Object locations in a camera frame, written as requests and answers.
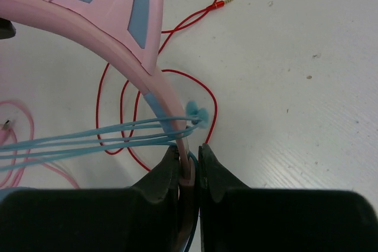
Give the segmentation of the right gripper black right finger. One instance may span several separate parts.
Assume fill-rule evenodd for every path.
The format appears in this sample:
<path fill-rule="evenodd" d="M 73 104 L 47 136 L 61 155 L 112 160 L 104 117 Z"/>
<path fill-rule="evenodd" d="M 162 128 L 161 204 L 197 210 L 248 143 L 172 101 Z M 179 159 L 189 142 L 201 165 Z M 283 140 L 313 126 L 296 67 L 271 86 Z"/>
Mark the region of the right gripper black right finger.
<path fill-rule="evenodd" d="M 251 188 L 198 150 L 203 251 L 376 251 L 377 215 L 358 193 Z"/>

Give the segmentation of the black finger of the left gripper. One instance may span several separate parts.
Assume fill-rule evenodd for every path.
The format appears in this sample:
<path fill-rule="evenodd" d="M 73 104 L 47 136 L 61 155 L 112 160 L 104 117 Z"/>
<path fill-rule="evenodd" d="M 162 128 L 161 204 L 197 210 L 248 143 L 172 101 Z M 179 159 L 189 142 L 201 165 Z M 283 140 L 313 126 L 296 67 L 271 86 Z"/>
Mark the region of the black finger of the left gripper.
<path fill-rule="evenodd" d="M 13 23 L 4 18 L 3 14 L 5 11 L 4 0 L 1 0 L 1 39 L 6 40 L 15 37 L 16 29 Z"/>

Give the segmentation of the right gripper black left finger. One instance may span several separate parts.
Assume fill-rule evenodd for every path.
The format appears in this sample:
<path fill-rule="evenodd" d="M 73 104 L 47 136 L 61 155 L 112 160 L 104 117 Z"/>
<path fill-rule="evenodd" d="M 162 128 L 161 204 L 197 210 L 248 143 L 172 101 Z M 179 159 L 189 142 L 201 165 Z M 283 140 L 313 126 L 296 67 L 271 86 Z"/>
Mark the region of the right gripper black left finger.
<path fill-rule="evenodd" d="M 23 189 L 1 202 L 2 251 L 178 251 L 178 150 L 134 185 Z"/>

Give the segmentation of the blue pink cat-ear headphones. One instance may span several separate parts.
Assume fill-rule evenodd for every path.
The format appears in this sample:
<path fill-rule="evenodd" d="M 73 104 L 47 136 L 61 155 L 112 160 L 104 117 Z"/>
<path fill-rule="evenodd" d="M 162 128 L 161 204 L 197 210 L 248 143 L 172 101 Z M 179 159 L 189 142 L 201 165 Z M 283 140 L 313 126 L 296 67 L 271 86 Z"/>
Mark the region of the blue pink cat-ear headphones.
<path fill-rule="evenodd" d="M 157 67 L 163 0 L 4 0 L 3 17 L 66 37 L 93 51 L 123 74 L 144 96 L 178 150 L 180 251 L 195 227 L 195 164 L 180 101 Z"/>

